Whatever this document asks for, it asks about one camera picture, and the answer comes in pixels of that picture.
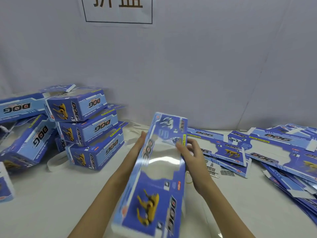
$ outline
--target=hand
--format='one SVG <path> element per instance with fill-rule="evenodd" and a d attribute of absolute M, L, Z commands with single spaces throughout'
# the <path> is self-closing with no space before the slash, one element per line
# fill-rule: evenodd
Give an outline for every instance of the hand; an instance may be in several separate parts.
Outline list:
<path fill-rule="evenodd" d="M 203 196 L 204 190 L 210 182 L 213 181 L 208 172 L 205 158 L 199 144 L 196 140 L 190 138 L 187 139 L 187 142 L 191 145 L 187 145 L 187 147 L 185 147 L 180 142 L 177 142 L 176 147 L 184 157 L 196 191 Z"/>
<path fill-rule="evenodd" d="M 130 149 L 129 153 L 124 158 L 123 162 L 121 163 L 118 171 L 122 172 L 124 175 L 127 175 L 128 178 L 133 170 L 135 165 L 135 161 L 139 155 L 139 152 L 145 142 L 146 132 L 142 131 L 141 136 L 138 138 L 137 142 L 133 145 Z"/>

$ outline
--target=right arm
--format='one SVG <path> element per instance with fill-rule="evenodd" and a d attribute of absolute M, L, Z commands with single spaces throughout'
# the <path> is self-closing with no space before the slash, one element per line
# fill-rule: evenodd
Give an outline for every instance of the right arm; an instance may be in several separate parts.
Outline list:
<path fill-rule="evenodd" d="M 197 192 L 206 201 L 224 238 L 255 238 L 209 175 L 203 152 L 194 139 L 187 147 L 177 142 Z"/>

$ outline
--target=yellow robot dog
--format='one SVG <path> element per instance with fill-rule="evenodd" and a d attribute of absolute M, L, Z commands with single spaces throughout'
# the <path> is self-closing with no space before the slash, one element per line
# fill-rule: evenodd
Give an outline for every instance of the yellow robot dog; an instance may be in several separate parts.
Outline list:
<path fill-rule="evenodd" d="M 69 136 L 70 141 L 74 141 L 73 131 L 71 128 L 68 128 L 66 131 L 63 129 L 63 131 Z"/>
<path fill-rule="evenodd" d="M 55 110 L 56 112 L 58 112 L 58 113 L 61 113 L 62 115 L 63 115 L 63 117 L 62 116 L 60 116 L 59 114 L 58 114 L 58 117 L 60 117 L 61 119 L 63 119 L 63 120 L 67 120 L 67 118 L 68 118 L 68 114 L 67 114 L 67 112 L 66 112 L 66 107 L 65 107 L 65 104 L 61 104 L 61 105 L 56 105 L 56 104 L 54 104 L 55 106 L 57 106 L 57 107 L 59 107 L 59 110 L 57 110 L 57 109 L 53 109 L 53 110 Z"/>
<path fill-rule="evenodd" d="M 307 172 L 316 172 L 317 171 L 317 164 L 311 163 L 309 161 L 304 161 L 304 164 L 310 168 L 309 170 L 307 170 Z"/>
<path fill-rule="evenodd" d="M 233 156 L 233 155 L 236 155 L 235 158 L 239 158 L 240 157 L 240 154 L 238 152 L 234 152 L 234 151 L 231 151 L 229 149 L 225 149 L 226 154 L 230 154 L 229 157 Z"/>
<path fill-rule="evenodd" d="M 152 196 L 147 195 L 145 189 L 144 189 L 145 195 L 149 199 L 148 201 L 142 201 L 140 196 L 137 196 L 140 205 L 145 209 L 145 218 L 140 216 L 140 211 L 137 208 L 137 213 L 138 213 L 138 220 L 145 226 L 148 226 L 151 224 L 154 220 L 155 213 L 156 213 L 156 208 L 159 203 L 159 194 L 155 194 Z"/>
<path fill-rule="evenodd" d="M 21 168 L 21 165 L 18 164 L 14 164 L 12 161 L 10 160 L 4 160 L 3 161 L 4 166 L 6 167 L 6 169 L 11 169 L 11 168 Z"/>
<path fill-rule="evenodd" d="M 85 166 L 86 165 L 86 161 L 85 161 L 85 156 L 84 154 L 78 154 L 78 153 L 75 153 L 78 155 L 78 157 L 75 156 L 75 158 L 81 163 L 82 166 Z"/>

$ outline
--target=left arm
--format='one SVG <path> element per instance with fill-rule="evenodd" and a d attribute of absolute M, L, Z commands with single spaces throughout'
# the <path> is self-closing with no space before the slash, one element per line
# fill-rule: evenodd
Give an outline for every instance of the left arm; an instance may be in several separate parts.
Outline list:
<path fill-rule="evenodd" d="M 142 132 L 122 164 L 109 178 L 68 238 L 99 238 L 103 236 L 114 208 L 128 183 L 145 137 L 146 133 Z"/>

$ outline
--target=chinese character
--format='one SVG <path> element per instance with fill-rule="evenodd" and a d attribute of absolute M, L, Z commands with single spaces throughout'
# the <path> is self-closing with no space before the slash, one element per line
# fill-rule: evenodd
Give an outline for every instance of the chinese character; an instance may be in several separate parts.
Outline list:
<path fill-rule="evenodd" d="M 140 0 L 121 0 L 121 5 L 119 7 L 140 7 L 143 8 L 143 6 L 140 5 Z"/>
<path fill-rule="evenodd" d="M 104 0 L 101 0 L 100 7 L 103 6 L 103 2 L 104 2 Z M 98 5 L 99 5 L 98 0 L 96 0 L 96 3 L 94 3 L 94 6 L 97 7 Z"/>

